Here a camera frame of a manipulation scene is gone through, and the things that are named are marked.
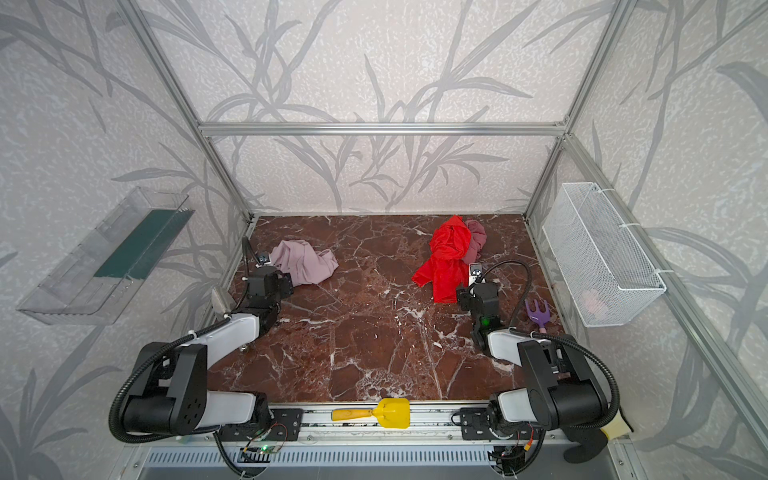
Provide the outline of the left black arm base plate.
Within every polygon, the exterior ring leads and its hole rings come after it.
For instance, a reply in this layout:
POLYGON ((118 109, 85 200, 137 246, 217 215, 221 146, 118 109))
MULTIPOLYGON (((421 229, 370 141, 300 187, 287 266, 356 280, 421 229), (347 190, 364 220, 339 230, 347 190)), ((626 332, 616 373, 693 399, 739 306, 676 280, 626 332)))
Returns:
POLYGON ((301 430, 301 408, 276 408, 264 421, 226 425, 219 430, 223 442, 295 442, 301 430))

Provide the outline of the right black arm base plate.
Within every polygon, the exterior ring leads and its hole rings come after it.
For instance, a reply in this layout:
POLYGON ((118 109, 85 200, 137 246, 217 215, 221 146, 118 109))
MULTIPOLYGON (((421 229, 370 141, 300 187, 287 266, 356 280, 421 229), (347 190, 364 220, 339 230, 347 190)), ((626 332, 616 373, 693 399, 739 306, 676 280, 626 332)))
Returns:
POLYGON ((462 439, 487 441, 528 441, 536 430, 529 421, 506 420, 501 411, 493 406, 465 407, 454 412, 450 421, 461 430, 462 439))

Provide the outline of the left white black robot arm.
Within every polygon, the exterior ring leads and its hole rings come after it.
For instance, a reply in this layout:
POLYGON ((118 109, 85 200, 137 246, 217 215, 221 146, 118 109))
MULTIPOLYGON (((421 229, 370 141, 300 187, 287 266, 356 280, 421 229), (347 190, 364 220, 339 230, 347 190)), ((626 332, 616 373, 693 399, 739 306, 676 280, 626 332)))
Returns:
POLYGON ((274 422, 263 393, 212 391, 208 371, 230 353, 266 335, 277 323, 281 303, 293 294, 289 274, 241 240, 245 291, 233 300, 212 291, 219 322, 190 331, 172 342, 145 345, 133 370, 118 390, 108 414, 112 436, 126 444, 149 443, 176 436, 215 434, 241 425, 246 435, 266 434, 274 422))

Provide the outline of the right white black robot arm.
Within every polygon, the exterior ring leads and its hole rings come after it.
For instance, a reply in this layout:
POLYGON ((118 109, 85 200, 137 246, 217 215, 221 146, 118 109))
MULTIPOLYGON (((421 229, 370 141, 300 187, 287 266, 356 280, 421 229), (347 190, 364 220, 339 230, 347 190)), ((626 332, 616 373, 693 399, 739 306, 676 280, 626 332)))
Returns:
POLYGON ((492 395, 485 424, 494 436, 509 437, 520 427, 549 431, 606 427, 620 412, 615 376, 593 352, 568 335, 547 331, 525 333, 501 319, 499 286, 486 276, 498 266, 526 270, 524 291, 532 287, 530 267, 504 260, 484 269, 468 266, 469 284, 456 289, 461 310, 470 314, 471 338, 486 356, 522 369, 524 386, 492 395))

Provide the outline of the light pink cloth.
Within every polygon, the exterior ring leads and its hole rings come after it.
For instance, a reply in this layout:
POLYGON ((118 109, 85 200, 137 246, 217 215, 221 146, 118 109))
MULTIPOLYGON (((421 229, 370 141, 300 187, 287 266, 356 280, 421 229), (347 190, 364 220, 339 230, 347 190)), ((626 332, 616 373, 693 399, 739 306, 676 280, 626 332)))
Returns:
POLYGON ((291 276, 294 287, 320 284, 329 279, 339 266, 329 249, 317 252, 304 240, 282 240, 270 252, 270 261, 281 272, 291 276))

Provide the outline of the red cloth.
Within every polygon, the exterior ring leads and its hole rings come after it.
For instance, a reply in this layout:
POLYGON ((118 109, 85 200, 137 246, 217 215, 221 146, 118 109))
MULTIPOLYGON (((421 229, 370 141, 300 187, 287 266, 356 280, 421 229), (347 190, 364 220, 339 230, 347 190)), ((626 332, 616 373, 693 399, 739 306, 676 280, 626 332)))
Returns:
POLYGON ((419 287, 431 283, 435 303, 455 303, 456 290, 467 285, 468 266, 464 257, 471 239, 471 232, 460 216, 451 217, 433 233, 429 242, 431 255, 412 280, 419 287))

